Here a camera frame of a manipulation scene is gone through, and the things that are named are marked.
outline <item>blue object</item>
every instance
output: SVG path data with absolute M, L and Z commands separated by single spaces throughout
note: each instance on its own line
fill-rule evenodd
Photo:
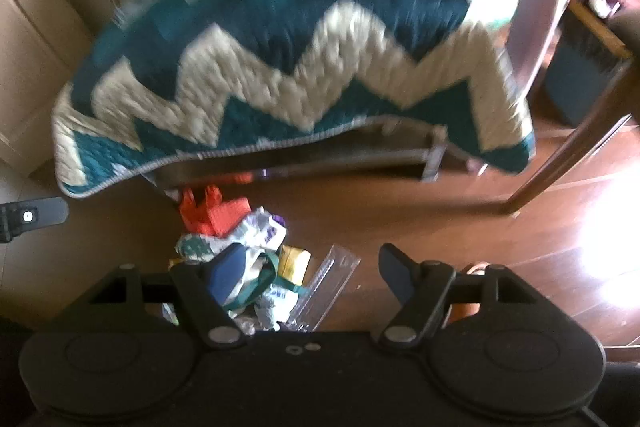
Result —
M 566 123 L 578 127 L 610 78 L 595 60 L 561 39 L 546 70 L 545 90 Z
M 203 265 L 201 279 L 214 300 L 222 306 L 242 280 L 245 269 L 246 247 L 232 243 Z

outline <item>round black pad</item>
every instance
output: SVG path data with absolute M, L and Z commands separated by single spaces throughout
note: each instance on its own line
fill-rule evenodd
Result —
M 161 403 L 187 379 L 190 337 L 179 330 L 38 333 L 20 355 L 37 403 L 77 417 L 120 418 Z
M 602 378 L 602 349 L 569 318 L 546 317 L 540 327 L 521 306 L 529 305 L 438 332 L 426 352 L 431 373 L 447 394 L 495 417 L 533 421 L 586 405 Z

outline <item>blanket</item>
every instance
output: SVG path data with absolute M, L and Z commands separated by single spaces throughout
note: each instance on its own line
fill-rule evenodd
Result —
M 509 172 L 533 152 L 506 52 L 468 0 L 152 0 L 111 23 L 52 115 L 82 198 L 184 159 L 334 136 L 384 118 L 444 126 Z

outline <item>green strap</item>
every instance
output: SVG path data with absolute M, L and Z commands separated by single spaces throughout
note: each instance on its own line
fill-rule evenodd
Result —
M 260 275 L 258 275 L 257 279 L 246 284 L 238 296 L 229 302 L 229 304 L 222 306 L 225 311 L 238 310 L 252 304 L 271 284 L 282 286 L 298 295 L 304 295 L 306 293 L 306 288 L 297 286 L 278 275 L 278 264 L 280 260 L 274 251 L 265 250 L 265 252 L 261 253 L 258 257 L 258 259 L 260 258 L 266 258 L 266 262 L 260 270 Z

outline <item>metal screw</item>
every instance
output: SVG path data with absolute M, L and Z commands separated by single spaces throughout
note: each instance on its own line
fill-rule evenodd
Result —
M 287 351 L 287 353 L 289 353 L 290 355 L 293 355 L 296 357 L 298 355 L 302 355 L 302 353 L 304 353 L 305 350 L 302 349 L 300 346 L 287 346 L 285 351 Z
M 407 344 L 413 342 L 418 334 L 409 326 L 391 326 L 386 328 L 385 337 L 393 343 Z
M 218 326 L 209 330 L 209 338 L 216 344 L 235 344 L 240 340 L 240 331 L 231 326 Z

